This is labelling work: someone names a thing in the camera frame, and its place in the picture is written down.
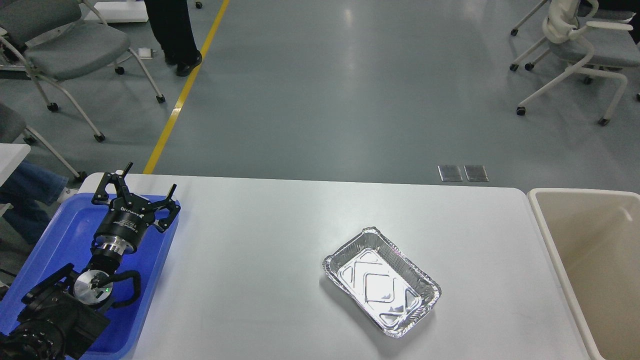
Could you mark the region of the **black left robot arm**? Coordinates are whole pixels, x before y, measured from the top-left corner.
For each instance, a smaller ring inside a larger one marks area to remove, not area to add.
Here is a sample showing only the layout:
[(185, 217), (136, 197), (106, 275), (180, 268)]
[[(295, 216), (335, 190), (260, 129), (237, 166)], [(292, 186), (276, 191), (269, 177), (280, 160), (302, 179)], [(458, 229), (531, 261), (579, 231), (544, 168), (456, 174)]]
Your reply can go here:
[(1, 305), (3, 360), (119, 360), (142, 331), (182, 207), (106, 172), (61, 205)]

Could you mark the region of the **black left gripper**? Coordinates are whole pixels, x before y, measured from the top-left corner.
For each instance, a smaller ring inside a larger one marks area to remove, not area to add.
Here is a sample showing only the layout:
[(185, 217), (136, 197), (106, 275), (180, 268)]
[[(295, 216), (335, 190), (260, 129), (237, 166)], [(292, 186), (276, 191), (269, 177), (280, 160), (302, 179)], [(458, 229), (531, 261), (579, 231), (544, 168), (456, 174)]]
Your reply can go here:
[[(105, 244), (116, 244), (121, 254), (135, 253), (147, 230), (153, 225), (162, 234), (168, 230), (178, 217), (181, 206), (173, 199), (178, 187), (172, 184), (164, 199), (153, 202), (151, 199), (138, 194), (132, 194), (125, 178), (133, 167), (128, 162), (122, 174), (105, 172), (98, 183), (91, 203), (93, 205), (109, 205), (103, 221), (94, 233), (94, 248), (104, 248)], [(110, 201), (106, 187), (112, 185), (116, 197)], [(168, 210), (164, 218), (158, 218), (156, 212)]]

